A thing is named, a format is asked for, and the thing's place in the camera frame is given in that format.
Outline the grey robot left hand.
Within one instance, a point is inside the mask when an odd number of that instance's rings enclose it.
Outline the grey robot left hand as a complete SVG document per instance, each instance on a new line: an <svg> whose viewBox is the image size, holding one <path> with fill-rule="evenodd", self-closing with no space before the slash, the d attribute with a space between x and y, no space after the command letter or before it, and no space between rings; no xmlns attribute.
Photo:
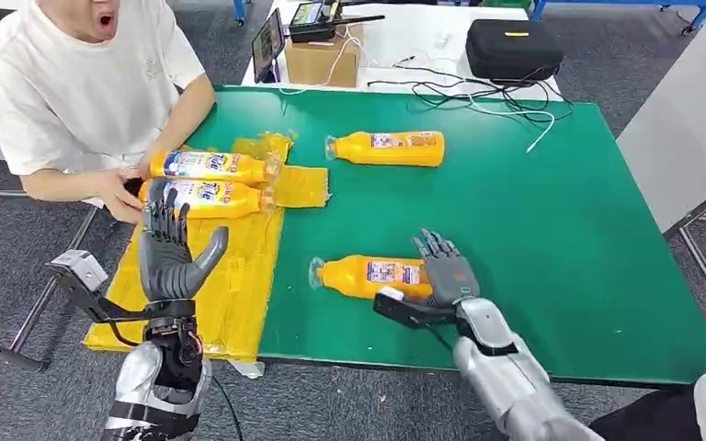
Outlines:
<svg viewBox="0 0 706 441"><path fill-rule="evenodd" d="M176 209L177 191L167 180L152 180L142 208L138 241L142 290L150 302L193 298L218 265L229 243L229 229L217 227L199 256L188 247L189 204Z"/></svg>

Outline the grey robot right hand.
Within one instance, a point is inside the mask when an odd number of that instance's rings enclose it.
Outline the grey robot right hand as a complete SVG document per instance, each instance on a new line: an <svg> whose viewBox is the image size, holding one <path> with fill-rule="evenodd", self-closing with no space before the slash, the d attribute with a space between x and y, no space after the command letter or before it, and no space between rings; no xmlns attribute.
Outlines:
<svg viewBox="0 0 706 441"><path fill-rule="evenodd" d="M480 286L474 272L458 247L438 232L422 228L420 236L412 238L420 253L432 294L425 303L445 308L461 300L476 298Z"/></svg>

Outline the person's right hand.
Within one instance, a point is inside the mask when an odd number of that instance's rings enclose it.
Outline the person's right hand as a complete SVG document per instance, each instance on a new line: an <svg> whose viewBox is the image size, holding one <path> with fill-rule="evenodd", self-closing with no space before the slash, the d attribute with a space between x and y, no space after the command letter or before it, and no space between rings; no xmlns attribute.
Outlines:
<svg viewBox="0 0 706 441"><path fill-rule="evenodd" d="M125 184L141 177L135 168L108 169L94 173L93 187L96 197L101 198L114 219L138 224L142 219L142 203Z"/></svg>

